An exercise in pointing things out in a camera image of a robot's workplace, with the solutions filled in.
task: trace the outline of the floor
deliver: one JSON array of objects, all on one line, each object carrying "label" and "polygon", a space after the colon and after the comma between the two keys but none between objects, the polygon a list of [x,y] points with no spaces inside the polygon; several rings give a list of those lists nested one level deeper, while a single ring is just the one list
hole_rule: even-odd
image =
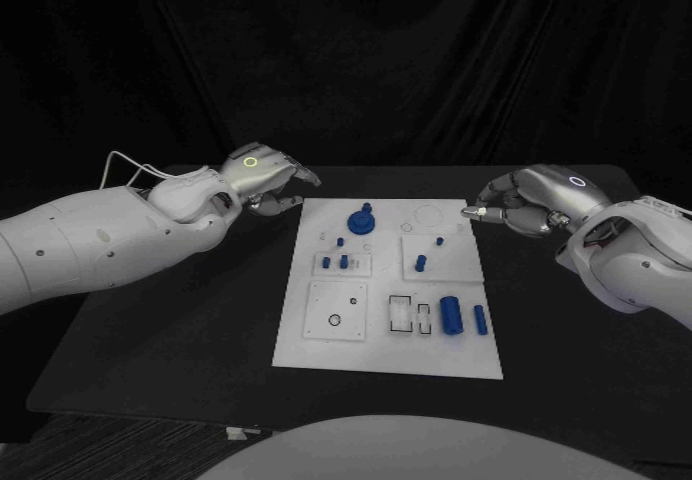
[{"label": "floor", "polygon": [[221,426],[52,415],[0,453],[3,480],[192,480],[271,432],[228,440]]}]

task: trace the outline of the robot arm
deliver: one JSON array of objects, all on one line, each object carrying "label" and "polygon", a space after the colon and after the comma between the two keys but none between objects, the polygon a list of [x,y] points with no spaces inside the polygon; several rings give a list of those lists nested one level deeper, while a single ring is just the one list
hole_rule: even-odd
[{"label": "robot arm", "polygon": [[277,215],[303,203],[275,198],[291,177],[320,185],[307,168],[257,143],[231,153],[219,172],[205,167],[174,177],[144,167],[166,177],[148,195],[102,183],[0,221],[0,314],[140,280],[221,243],[244,204],[257,215]]},{"label": "robot arm", "polygon": [[[487,207],[500,195],[505,207]],[[531,237],[567,230],[556,261],[603,303],[624,313],[653,307],[692,330],[692,212],[646,196],[613,205],[584,176],[533,165],[493,180],[461,215]]]}]

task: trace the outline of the table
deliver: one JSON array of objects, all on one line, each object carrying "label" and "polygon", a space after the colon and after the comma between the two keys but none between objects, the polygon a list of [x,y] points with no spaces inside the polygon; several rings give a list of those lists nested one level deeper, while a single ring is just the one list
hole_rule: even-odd
[{"label": "table", "polygon": [[[513,168],[321,167],[323,186],[291,181],[285,193],[473,201]],[[639,195],[620,168],[571,168],[614,202]],[[516,430],[614,462],[689,461],[678,439],[692,431],[692,332],[657,311],[630,316],[600,303],[555,264],[564,232],[536,240],[473,225],[505,380],[271,367],[300,211],[244,213],[213,250],[89,295],[32,410],[274,430],[353,415],[435,416]]]}]

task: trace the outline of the robotic hand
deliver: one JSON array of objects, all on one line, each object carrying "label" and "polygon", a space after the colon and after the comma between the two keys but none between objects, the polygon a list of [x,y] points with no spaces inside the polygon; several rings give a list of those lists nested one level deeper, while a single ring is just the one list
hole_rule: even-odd
[{"label": "robotic hand", "polygon": [[[487,207],[502,195],[506,208]],[[556,252],[597,298],[624,313],[649,307],[692,329],[692,212],[642,197],[613,204],[568,168],[533,165],[493,180],[461,215],[520,234],[571,233]]]},{"label": "robotic hand", "polygon": [[317,175],[291,157],[252,143],[231,153],[221,171],[164,174],[151,191],[127,186],[69,195],[0,221],[0,314],[48,298],[140,280],[210,250],[242,212],[277,215],[303,203],[277,199],[297,177]]}]

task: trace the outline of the white board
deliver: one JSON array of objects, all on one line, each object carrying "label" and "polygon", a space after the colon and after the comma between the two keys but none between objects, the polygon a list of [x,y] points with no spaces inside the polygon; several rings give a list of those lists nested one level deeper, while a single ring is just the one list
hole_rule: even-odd
[{"label": "white board", "polygon": [[[356,235],[346,222],[365,202],[372,205],[375,230]],[[272,366],[503,378],[479,251],[470,220],[460,215],[463,207],[464,200],[306,199]],[[339,237],[345,239],[342,247]],[[444,238],[441,246],[431,243],[437,237]],[[430,258],[427,278],[407,280],[408,268],[411,275],[420,273],[414,270],[418,249]],[[339,267],[342,255],[349,255],[345,269]],[[327,269],[324,256],[332,259]],[[326,292],[323,303],[314,302],[316,294],[310,293],[316,282]],[[355,296],[358,286],[365,286],[365,305]],[[391,331],[389,296],[411,297],[409,333]],[[458,298],[464,325],[460,335],[443,333],[440,299],[445,296]],[[320,306],[332,303],[333,308],[316,310],[310,299]],[[349,307],[352,299],[353,307],[365,307],[365,316],[352,315],[358,310]],[[422,313],[430,308],[428,315],[420,315],[418,305],[428,305],[422,307]],[[474,305],[484,309],[487,335],[479,334]],[[401,308],[396,305],[398,323],[405,315]],[[329,324],[334,313],[340,316],[336,326]],[[311,336],[316,326],[320,338]],[[363,340],[355,338],[358,333]]]}]

